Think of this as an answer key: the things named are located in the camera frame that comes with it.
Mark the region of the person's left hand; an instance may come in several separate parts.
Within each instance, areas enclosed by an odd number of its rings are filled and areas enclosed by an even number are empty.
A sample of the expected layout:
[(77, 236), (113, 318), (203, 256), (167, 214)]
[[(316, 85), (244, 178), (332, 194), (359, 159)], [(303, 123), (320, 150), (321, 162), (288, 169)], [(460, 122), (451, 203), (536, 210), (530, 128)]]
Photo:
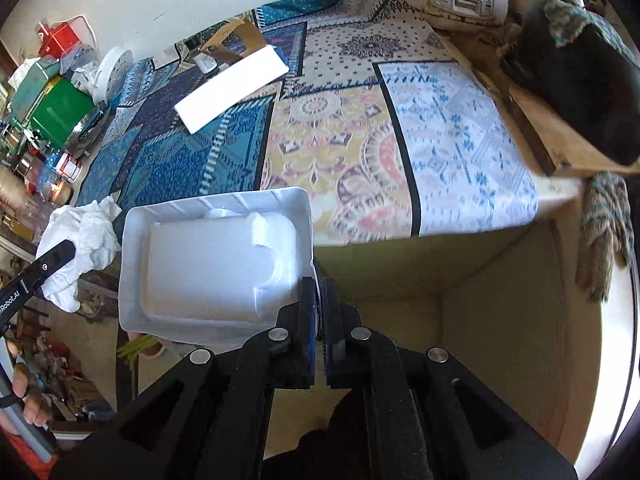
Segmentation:
[(22, 415), (26, 424), (44, 427), (50, 422), (52, 408), (43, 393), (32, 386), (32, 376), (22, 363), (14, 367), (12, 391), (24, 403)]

